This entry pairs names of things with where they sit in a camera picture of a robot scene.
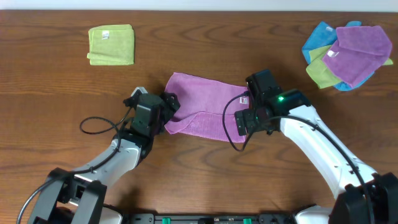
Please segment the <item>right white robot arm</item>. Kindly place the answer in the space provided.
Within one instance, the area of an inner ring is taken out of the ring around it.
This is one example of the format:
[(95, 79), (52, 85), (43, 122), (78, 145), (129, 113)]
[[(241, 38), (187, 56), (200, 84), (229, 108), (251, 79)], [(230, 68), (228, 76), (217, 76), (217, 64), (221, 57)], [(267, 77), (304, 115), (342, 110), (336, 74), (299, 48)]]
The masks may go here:
[(301, 91), (283, 91), (269, 70), (247, 77), (251, 108), (234, 114), (238, 133), (278, 131), (317, 168), (334, 198), (333, 208), (312, 205), (293, 215), (296, 223), (397, 223), (397, 177), (378, 174), (327, 127)]

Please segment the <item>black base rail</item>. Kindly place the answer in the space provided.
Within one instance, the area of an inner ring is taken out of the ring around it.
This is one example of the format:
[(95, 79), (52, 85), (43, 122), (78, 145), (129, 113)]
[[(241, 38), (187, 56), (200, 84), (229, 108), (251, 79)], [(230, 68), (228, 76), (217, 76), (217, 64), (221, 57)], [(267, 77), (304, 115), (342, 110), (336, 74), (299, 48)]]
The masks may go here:
[(296, 224), (295, 218), (286, 213), (259, 215), (154, 215), (133, 214), (128, 224)]

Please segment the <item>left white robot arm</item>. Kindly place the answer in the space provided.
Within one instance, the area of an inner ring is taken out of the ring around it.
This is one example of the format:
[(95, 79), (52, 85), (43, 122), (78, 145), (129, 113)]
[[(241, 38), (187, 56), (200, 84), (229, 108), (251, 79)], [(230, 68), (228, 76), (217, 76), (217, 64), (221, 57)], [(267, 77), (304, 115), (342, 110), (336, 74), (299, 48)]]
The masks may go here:
[(180, 108), (177, 95), (147, 93), (138, 88), (124, 104), (135, 115), (118, 127), (111, 144), (98, 157), (72, 171), (56, 168), (27, 199), (36, 204), (29, 223), (99, 223), (106, 191), (133, 170), (152, 149), (154, 137)]

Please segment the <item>folded green cloth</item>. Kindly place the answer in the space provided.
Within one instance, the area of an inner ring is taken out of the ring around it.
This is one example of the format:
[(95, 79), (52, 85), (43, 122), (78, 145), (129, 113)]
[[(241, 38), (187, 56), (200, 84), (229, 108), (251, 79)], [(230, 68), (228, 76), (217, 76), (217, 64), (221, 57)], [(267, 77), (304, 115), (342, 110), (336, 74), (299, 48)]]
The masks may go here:
[(130, 24), (105, 25), (88, 31), (90, 65), (133, 65), (134, 30)]

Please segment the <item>purple cloth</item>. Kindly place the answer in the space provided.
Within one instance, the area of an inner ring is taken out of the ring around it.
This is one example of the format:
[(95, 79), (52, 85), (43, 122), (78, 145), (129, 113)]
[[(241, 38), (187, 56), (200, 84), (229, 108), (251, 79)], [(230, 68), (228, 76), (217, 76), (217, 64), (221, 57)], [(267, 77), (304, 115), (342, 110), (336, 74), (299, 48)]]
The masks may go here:
[(338, 27), (336, 36), (322, 60), (351, 88), (383, 66), (392, 52), (392, 42), (381, 26)]
[(249, 108), (249, 98), (239, 96), (247, 90), (216, 80), (175, 72), (165, 91), (174, 93), (180, 108), (165, 125), (169, 134), (189, 134), (207, 139), (243, 143), (234, 113)]

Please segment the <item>blue cloth on pile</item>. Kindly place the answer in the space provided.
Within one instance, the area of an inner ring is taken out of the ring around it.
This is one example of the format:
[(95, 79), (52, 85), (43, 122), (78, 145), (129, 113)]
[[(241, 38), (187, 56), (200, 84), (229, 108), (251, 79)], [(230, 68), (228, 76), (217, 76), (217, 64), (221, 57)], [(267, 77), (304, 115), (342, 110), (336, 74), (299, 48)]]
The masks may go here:
[(310, 78), (318, 85), (319, 89), (333, 86), (339, 91), (351, 91), (359, 88), (374, 75), (374, 72), (369, 74), (355, 87), (351, 87), (347, 83), (335, 77), (322, 61), (324, 53), (336, 40), (336, 30), (326, 22), (322, 21), (316, 26), (302, 47), (303, 56), (305, 61), (308, 63), (306, 71)]

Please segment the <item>purple cloth on pile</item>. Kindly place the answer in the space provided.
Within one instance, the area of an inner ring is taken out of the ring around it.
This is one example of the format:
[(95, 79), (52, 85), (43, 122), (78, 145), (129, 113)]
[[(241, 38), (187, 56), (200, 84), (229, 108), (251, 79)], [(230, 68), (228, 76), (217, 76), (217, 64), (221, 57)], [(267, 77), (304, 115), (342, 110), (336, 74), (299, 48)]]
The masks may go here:
[(392, 52), (392, 42), (381, 26), (338, 27), (336, 36), (322, 60), (351, 88), (383, 66)]

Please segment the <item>green cloth on pile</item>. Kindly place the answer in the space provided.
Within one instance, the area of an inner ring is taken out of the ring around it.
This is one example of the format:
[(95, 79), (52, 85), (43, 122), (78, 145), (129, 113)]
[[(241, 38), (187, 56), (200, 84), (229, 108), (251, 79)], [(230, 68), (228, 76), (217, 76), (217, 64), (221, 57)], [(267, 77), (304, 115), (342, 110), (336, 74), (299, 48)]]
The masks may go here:
[(309, 51), (307, 73), (319, 88), (344, 84), (353, 89), (362, 85), (389, 60), (392, 44), (343, 44), (335, 42)]

